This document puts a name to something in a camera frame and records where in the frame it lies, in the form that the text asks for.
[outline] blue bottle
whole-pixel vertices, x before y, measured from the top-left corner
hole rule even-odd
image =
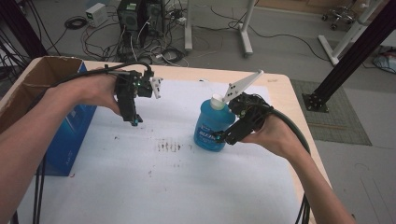
[[[222,96],[213,94],[201,104],[201,114],[195,126],[194,142],[199,147],[220,151],[225,143],[217,143],[213,132],[225,131],[235,121],[235,114],[222,102]]]

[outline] hand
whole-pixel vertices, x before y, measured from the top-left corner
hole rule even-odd
[[[275,115],[269,115],[262,128],[242,139],[243,143],[255,143],[287,160],[304,152],[300,140],[289,126]]]
[[[74,103],[84,105],[105,106],[114,113],[120,114],[117,101],[114,99],[114,88],[116,77],[107,74],[95,74],[88,77],[79,77],[49,89],[53,93],[59,94],[59,99],[73,94]]]

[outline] person's right arm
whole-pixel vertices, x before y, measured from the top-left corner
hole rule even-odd
[[[242,142],[258,144],[290,162],[300,178],[317,223],[355,223],[297,136],[281,119],[268,116],[262,128]]]

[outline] gray floor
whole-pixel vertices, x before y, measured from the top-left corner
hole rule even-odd
[[[49,33],[56,39],[64,28],[63,22],[84,10],[75,9],[73,14],[59,8],[76,8],[69,1],[35,0],[37,8]],[[85,7],[84,1],[73,1]],[[214,8],[222,15],[239,18],[243,12],[229,8]],[[210,7],[199,6],[194,15],[195,24],[211,28],[226,27],[228,19],[220,18]],[[296,35],[303,38],[314,52],[327,58],[318,42],[318,35],[325,35],[336,45],[345,31],[330,30],[330,24],[321,15],[290,13],[256,8],[251,26],[262,35]],[[97,37],[105,46],[117,42],[118,26],[111,32]],[[239,71],[262,69],[267,73],[284,74],[289,78],[321,82],[332,70],[332,65],[310,51],[301,40],[289,36],[263,38],[248,31],[254,55],[243,57],[239,34],[234,30],[207,31],[194,27],[192,30],[194,51],[187,60],[189,67],[214,68]],[[176,47],[182,49],[182,30],[174,32]],[[57,46],[61,53],[84,57],[79,42],[80,32],[67,32]],[[360,66],[344,84],[346,95],[353,105],[372,147],[316,141],[318,151],[332,182],[335,193],[359,223],[395,223],[396,221],[396,75],[379,69]]]

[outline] black metal post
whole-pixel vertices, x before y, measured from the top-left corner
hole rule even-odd
[[[311,111],[323,111],[326,102],[352,75],[362,62],[396,28],[396,0],[389,0],[373,22],[352,45],[346,55],[311,94],[303,94],[305,106]]]
[[[15,0],[0,0],[0,17],[6,22],[8,28],[32,59],[48,55]]]

